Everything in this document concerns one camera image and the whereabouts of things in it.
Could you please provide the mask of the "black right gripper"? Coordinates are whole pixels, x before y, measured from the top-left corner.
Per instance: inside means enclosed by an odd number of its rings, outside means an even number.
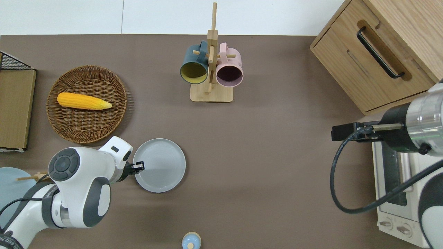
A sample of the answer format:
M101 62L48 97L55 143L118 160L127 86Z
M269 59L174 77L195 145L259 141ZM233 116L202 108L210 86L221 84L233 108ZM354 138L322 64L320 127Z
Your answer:
M399 106L394 106L388 109L380 122L357 122L346 123L339 126L333 126L331 129L332 141L344 141L347 137L353 134L356 130L363 129L367 126L374 126L378 123L381 125L399 123L402 128L395 130L380 131L380 136L383 141L395 151L401 153L419 153L425 155L431 151L431 146L428 143L422 143L417 146L411 140L408 134L406 125L406 117L410 103L405 103ZM381 141L381 137L376 132L362 133L356 136L357 142L377 142Z

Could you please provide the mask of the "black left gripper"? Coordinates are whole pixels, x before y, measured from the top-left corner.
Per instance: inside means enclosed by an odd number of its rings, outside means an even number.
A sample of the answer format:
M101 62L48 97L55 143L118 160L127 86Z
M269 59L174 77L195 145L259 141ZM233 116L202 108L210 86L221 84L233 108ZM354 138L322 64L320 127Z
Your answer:
M144 161L136 162L135 164L126 162L124 167L124 177L134 175L136 172L143 171L145 169Z

